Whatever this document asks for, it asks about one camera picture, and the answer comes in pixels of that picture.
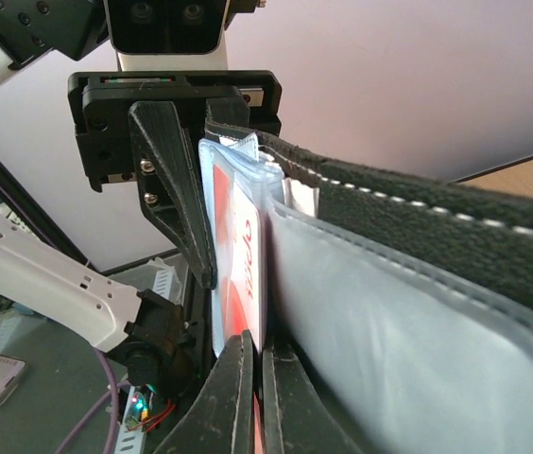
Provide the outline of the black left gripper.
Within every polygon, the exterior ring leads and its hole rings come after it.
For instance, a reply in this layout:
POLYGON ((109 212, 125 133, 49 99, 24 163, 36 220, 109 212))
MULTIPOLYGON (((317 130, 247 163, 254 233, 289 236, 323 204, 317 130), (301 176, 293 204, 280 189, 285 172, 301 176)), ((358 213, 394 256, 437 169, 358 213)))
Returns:
POLYGON ((145 218, 178 248, 207 289, 215 287, 215 248, 197 145, 206 100, 227 96, 246 100, 251 129, 280 134, 282 85, 266 70, 76 72, 68 79, 90 187, 100 192, 107 183, 133 180, 135 170, 145 218))

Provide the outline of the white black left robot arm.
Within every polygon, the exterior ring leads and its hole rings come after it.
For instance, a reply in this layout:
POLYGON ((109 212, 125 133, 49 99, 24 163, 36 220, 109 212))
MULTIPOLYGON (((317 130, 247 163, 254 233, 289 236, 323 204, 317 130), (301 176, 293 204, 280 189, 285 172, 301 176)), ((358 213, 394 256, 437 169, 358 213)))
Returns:
MULTIPOLYGON (((282 88, 267 71, 231 71, 224 35, 257 1, 0 1, 0 84, 50 51, 78 61, 111 42, 116 72, 78 73, 68 98, 93 190, 135 182, 145 218, 214 288, 212 121, 278 132, 282 88)), ((73 330, 125 366, 134 385, 184 393, 196 376, 182 312, 85 268, 0 216, 0 295, 73 330)))

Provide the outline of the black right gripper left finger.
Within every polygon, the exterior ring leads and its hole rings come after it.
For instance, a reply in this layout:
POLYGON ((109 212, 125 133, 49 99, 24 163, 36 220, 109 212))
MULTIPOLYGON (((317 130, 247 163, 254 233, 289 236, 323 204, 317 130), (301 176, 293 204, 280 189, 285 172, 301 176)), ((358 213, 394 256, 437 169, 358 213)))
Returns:
POLYGON ((229 338, 190 410, 155 451, 253 451, 253 341, 248 330, 229 338))

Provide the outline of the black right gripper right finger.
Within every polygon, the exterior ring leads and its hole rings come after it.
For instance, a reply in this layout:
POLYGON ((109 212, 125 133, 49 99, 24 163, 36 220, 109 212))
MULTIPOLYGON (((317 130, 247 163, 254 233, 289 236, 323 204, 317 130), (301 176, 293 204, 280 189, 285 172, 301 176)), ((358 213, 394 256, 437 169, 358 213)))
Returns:
POLYGON ((271 338, 262 351, 265 453, 360 453, 323 405, 289 343, 271 338))

